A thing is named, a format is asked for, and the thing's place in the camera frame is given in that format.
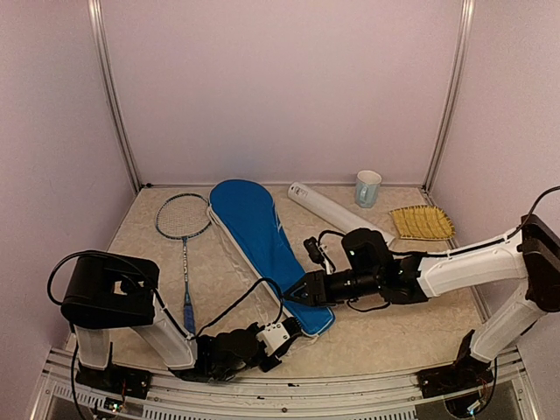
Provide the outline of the blue badminton racket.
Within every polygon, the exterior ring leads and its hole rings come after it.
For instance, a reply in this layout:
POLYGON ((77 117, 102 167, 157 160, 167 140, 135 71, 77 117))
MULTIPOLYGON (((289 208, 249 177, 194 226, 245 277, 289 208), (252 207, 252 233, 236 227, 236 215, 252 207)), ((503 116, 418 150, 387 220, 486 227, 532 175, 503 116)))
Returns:
POLYGON ((196 333, 193 303, 189 291, 188 247, 192 238, 202 235, 210 226, 208 201, 194 192, 177 194, 167 199, 157 211, 156 230, 165 238, 182 242, 185 282, 184 323, 186 330, 196 333))

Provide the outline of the blue racket cover bag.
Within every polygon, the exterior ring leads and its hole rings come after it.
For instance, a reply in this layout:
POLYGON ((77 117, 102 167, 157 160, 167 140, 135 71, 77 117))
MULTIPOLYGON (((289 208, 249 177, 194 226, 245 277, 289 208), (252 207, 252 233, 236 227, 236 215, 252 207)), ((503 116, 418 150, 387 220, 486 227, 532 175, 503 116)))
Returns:
POLYGON ((287 291, 304 275, 264 186, 244 179, 220 182, 209 193, 208 215, 259 278, 287 291))

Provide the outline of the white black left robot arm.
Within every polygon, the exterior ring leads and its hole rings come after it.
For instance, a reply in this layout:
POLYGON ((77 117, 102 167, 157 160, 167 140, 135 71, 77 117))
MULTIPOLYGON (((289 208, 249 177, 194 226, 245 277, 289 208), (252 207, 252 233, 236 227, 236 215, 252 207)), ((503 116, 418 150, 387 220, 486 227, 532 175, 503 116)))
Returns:
POLYGON ((193 333, 162 299, 153 261, 97 250, 67 259, 75 265, 58 305, 75 334, 80 371, 104 389, 116 388, 123 379, 122 369, 112 361, 112 329, 135 331, 170 372, 190 382, 224 382, 251 368, 269 372, 303 334, 294 317, 216 336, 193 333))

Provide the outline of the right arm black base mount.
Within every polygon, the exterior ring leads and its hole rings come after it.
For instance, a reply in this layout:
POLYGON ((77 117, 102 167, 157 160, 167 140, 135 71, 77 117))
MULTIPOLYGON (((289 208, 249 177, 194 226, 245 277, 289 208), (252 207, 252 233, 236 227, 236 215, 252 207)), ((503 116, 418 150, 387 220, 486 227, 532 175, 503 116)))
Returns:
POLYGON ((444 396, 472 389, 494 380, 491 363, 474 359, 470 344, 474 330, 461 341, 456 360, 441 367, 426 368, 416 374, 423 398, 444 396))

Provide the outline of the white shuttlecock tube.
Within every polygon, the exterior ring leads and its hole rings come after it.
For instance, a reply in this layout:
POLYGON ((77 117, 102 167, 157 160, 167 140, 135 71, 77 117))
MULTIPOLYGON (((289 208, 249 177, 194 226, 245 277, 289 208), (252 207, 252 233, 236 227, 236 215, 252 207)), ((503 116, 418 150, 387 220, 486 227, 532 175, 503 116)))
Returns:
POLYGON ((379 231, 388 245, 395 239, 391 233, 377 227, 372 222, 363 219, 359 215, 352 213, 339 203, 316 192, 308 185, 294 182, 288 187, 287 195, 292 201, 317 215, 343 233, 349 233, 357 228, 368 228, 379 231))

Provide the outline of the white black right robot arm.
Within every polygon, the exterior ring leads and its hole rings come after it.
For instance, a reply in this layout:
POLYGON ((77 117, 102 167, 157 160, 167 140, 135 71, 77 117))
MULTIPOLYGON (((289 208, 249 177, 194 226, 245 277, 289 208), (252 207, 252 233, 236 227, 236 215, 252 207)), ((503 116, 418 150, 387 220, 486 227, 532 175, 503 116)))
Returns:
POLYGON ((447 379, 458 389, 538 319, 559 310, 559 238, 534 214, 491 240, 430 255, 393 253, 378 231, 357 228, 341 239, 349 269, 304 274, 285 299, 325 307, 378 294, 391 305, 414 305, 444 293, 517 279, 518 289, 482 327, 468 334, 447 379))

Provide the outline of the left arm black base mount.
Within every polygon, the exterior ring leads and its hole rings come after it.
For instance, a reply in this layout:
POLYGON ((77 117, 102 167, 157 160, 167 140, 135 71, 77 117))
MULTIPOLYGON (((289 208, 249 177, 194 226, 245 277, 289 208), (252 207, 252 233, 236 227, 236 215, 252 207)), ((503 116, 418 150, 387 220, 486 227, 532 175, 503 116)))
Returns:
POLYGON ((86 367, 78 361, 76 381, 92 389, 125 397, 145 400, 150 389, 152 372, 135 367, 125 367, 112 361, 113 343, 109 344, 108 365, 100 370, 86 367))

